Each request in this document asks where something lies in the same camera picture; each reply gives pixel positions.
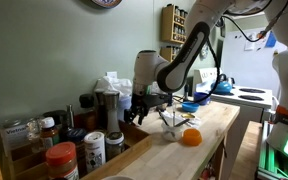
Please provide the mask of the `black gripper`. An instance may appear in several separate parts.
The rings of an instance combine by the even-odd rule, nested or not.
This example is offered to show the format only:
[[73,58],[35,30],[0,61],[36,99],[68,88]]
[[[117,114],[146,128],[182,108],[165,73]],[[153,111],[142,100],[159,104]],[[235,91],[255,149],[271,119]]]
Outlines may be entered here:
[[131,109],[124,110],[124,121],[127,124],[133,124],[135,117],[139,116],[138,124],[141,125],[150,108],[167,103],[169,99],[168,94],[161,93],[145,94],[143,96],[133,94]]

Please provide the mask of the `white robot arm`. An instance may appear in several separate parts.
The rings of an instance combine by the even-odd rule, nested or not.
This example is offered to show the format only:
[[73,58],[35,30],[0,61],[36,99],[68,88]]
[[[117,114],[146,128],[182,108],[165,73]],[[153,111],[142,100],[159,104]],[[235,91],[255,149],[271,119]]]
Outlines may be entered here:
[[[166,93],[180,90],[196,57],[208,41],[215,24],[229,14],[249,15],[258,8],[269,21],[268,29],[288,47],[288,0],[196,0],[186,22],[188,38],[176,58],[169,62],[154,50],[138,53],[133,78],[132,105],[124,111],[124,121],[141,121],[150,108],[164,103],[161,95],[149,95],[146,88],[156,82]],[[288,50],[275,56],[274,68],[279,74],[281,99],[277,117],[288,124]]]

